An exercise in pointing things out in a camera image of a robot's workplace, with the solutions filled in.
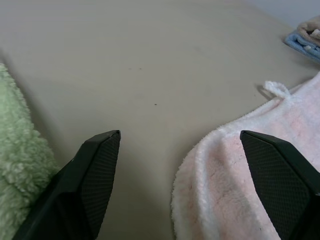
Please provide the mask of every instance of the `beige floor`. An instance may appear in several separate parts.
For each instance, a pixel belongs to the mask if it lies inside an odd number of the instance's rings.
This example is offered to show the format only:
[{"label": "beige floor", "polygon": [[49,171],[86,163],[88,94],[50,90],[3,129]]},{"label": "beige floor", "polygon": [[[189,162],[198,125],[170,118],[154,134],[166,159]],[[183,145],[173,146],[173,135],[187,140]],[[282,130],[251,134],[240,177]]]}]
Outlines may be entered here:
[{"label": "beige floor", "polygon": [[265,80],[320,70],[281,42],[290,30],[231,0],[0,3],[2,55],[57,160],[122,132],[99,240],[173,238],[172,184],[193,145],[264,103]]}]

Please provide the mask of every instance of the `black plastic part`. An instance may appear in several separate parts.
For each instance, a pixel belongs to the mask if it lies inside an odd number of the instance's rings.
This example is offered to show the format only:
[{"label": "black plastic part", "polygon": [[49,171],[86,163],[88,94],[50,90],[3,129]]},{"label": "black plastic part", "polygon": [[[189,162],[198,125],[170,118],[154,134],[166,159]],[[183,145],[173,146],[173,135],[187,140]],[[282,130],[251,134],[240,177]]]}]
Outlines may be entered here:
[{"label": "black plastic part", "polygon": [[120,131],[96,135],[57,175],[13,240],[94,240],[113,189]]},{"label": "black plastic part", "polygon": [[257,195],[282,240],[320,239],[320,174],[289,142],[242,131]]}]

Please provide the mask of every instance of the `folded towel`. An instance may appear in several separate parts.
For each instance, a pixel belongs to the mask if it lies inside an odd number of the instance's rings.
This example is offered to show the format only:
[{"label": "folded towel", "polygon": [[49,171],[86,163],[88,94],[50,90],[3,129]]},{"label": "folded towel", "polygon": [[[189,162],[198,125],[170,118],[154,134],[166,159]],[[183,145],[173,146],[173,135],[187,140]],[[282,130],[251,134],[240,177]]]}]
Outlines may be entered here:
[{"label": "folded towel", "polygon": [[311,37],[315,38],[315,39],[319,39],[320,40],[320,30],[319,29],[316,29],[314,30],[311,34],[310,34]]},{"label": "folded towel", "polygon": [[284,42],[291,48],[320,63],[320,47],[304,39],[297,31],[290,33]]},{"label": "folded towel", "polygon": [[26,101],[0,64],[0,239],[11,240],[58,171]]},{"label": "folded towel", "polygon": [[264,87],[278,97],[209,133],[179,167],[171,203],[178,240],[280,239],[255,191],[241,130],[291,142],[320,170],[320,73],[291,92]]},{"label": "folded towel", "polygon": [[316,44],[318,47],[320,47],[320,39],[315,37],[317,33],[315,33],[315,35],[312,35],[312,33],[317,29],[320,29],[320,16],[315,16],[310,20],[301,23],[296,28],[297,32],[307,41],[312,42]]}]

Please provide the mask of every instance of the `pink fleece blanket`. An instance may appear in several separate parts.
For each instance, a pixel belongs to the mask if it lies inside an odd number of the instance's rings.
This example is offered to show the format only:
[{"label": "pink fleece blanket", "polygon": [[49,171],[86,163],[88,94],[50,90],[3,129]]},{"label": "pink fleece blanket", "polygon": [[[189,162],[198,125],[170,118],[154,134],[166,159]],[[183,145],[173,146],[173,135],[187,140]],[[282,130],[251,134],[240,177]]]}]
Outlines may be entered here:
[{"label": "pink fleece blanket", "polygon": [[173,184],[172,218],[178,240],[280,239],[256,191],[240,141],[251,130],[291,142],[320,170],[320,73],[210,132],[186,156]]}]

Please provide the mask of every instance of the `green fleece fabric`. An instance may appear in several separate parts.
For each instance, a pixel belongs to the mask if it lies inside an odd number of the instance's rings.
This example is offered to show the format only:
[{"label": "green fleece fabric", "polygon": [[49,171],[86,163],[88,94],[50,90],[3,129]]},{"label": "green fleece fabric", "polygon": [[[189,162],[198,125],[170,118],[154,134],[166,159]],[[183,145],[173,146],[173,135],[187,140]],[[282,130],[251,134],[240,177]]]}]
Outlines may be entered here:
[{"label": "green fleece fabric", "polygon": [[0,240],[11,240],[59,170],[26,101],[0,64]]}]

